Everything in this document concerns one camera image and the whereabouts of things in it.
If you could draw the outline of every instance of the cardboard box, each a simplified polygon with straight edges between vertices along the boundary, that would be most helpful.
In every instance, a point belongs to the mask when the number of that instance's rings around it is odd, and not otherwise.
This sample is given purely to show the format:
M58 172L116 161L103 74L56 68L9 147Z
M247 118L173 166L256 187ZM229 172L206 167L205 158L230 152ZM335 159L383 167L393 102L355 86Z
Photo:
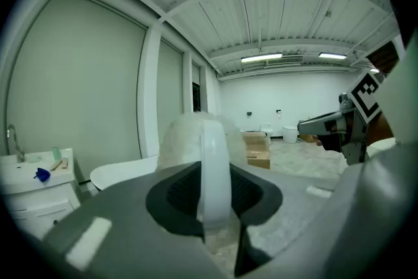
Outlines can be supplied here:
M255 167L270 168L270 147L266 133L249 132L243 134L247 147L247 162Z
M307 143L314 143L314 142L316 142L316 140L314 140L313 138L312 138L312 135L307 135L307 134L299 134L299 137L304 141L304 142L307 142Z

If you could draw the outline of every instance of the trash can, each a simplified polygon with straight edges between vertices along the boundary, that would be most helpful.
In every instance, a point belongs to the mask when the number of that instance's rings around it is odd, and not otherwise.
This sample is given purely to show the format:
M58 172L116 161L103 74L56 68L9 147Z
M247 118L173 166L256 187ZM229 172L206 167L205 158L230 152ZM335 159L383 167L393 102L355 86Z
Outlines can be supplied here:
M283 126L283 140L287 143L296 143L298 138L298 129L293 125Z

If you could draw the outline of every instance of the black opening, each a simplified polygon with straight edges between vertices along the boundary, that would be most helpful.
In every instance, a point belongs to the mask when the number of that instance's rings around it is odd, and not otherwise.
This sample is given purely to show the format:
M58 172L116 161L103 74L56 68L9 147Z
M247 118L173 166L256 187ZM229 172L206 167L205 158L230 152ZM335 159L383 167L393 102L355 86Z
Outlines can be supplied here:
M200 112L201 111L201 86L192 83L193 85L193 111Z
M241 222L240 241L234 274L236 277L267 263L271 257L254 248L248 237L249 225L260 225L279 210L283 202L280 189L230 164L232 208ZM196 219L201 196L201 162L154 185L146 197L146 208L167 231L198 236L204 241L203 226Z

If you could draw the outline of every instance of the cabinet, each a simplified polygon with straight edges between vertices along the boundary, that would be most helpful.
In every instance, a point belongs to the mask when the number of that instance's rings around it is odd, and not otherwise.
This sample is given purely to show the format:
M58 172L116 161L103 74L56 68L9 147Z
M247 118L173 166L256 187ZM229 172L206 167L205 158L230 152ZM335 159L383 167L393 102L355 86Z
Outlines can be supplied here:
M1 157L1 190L3 200L16 225L42 239L45 234L74 209L80 206L80 188L74 176L72 149L61 150L68 167L51 172L40 182L33 178L38 167L49 169L54 162L51 152L25 155L39 157L36 163L18 163L13 156Z

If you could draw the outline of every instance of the fluorescent light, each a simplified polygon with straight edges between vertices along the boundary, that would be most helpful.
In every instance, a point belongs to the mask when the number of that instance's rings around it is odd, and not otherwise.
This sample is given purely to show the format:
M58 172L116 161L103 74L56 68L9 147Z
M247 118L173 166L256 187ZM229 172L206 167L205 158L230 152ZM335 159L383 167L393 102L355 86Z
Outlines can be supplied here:
M319 57L324 57L324 58L337 58L337 59L345 59L345 58L347 58L346 55L328 54L326 52L321 52L319 54Z
M255 62L255 61L264 61L266 59L276 59L281 58L282 54L270 54L270 55L260 55L260 56L250 56L241 59L242 63L246 62Z

